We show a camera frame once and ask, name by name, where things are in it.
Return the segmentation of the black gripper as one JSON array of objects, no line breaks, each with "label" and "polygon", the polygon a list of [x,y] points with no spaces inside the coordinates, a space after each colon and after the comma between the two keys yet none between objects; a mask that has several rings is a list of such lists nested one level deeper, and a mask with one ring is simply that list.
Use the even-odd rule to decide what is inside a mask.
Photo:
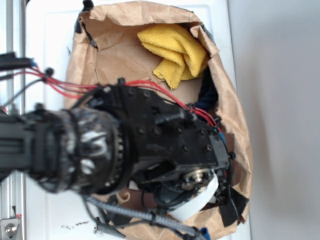
[{"label": "black gripper", "polygon": [[120,122],[124,151],[132,163],[130,178],[153,194],[159,209],[184,221],[213,204],[223,221],[234,221],[235,155],[206,111],[144,80],[108,85],[94,94],[94,101],[95,109]]}]

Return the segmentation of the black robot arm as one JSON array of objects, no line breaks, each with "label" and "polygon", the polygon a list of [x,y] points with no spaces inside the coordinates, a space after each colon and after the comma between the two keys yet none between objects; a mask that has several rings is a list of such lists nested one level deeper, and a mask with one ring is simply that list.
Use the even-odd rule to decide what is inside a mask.
[{"label": "black robot arm", "polygon": [[125,83],[96,87],[70,109],[39,104],[25,115],[0,117],[1,178],[26,172],[51,193],[108,195],[134,183],[169,211],[217,179],[213,196],[227,208],[233,157],[193,107]]}]

